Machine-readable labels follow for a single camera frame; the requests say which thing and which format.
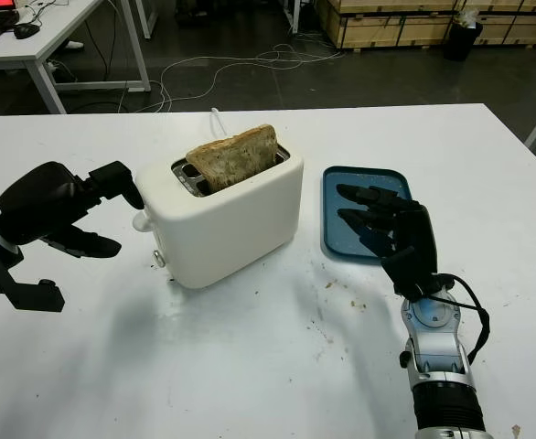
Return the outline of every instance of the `computer mouse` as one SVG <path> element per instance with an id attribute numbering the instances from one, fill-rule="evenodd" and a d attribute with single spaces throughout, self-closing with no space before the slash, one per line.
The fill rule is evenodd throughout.
<path id="1" fill-rule="evenodd" d="M 14 36 L 17 39 L 24 39 L 32 37 L 40 30 L 40 26 L 32 25 L 30 23 L 22 23 L 21 25 L 14 26 Z"/>

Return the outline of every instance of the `toast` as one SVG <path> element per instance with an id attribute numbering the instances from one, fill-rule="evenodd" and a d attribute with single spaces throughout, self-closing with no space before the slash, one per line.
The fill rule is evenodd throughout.
<path id="1" fill-rule="evenodd" d="M 208 181 L 211 193 L 255 176 L 276 163 L 276 132 L 271 125 L 199 146 L 187 161 Z"/>

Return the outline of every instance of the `toasted bread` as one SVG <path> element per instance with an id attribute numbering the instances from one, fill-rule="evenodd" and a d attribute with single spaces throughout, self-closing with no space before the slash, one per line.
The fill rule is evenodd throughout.
<path id="1" fill-rule="evenodd" d="M 186 159 L 207 179 L 211 192 L 217 192 L 274 166 L 277 149 L 274 128 L 260 125 L 199 146 Z"/>

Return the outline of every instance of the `trash can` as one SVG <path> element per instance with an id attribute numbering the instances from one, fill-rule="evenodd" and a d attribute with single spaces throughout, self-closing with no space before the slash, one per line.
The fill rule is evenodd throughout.
<path id="1" fill-rule="evenodd" d="M 475 29 L 463 27 L 457 23 L 453 24 L 449 32 L 449 39 L 444 47 L 443 56 L 452 61 L 465 61 L 482 29 L 481 23 L 476 23 Z"/>

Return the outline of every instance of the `toaster slot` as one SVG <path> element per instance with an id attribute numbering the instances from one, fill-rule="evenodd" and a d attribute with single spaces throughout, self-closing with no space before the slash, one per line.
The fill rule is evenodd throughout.
<path id="1" fill-rule="evenodd" d="M 289 158 L 290 154 L 288 151 L 278 145 L 278 150 L 276 151 L 276 164 L 274 166 L 282 164 Z M 206 197 L 207 195 L 211 195 L 208 181 L 187 161 L 187 159 L 181 158 L 180 160 L 177 160 L 171 166 L 171 170 L 183 184 L 185 189 L 195 197 Z"/>

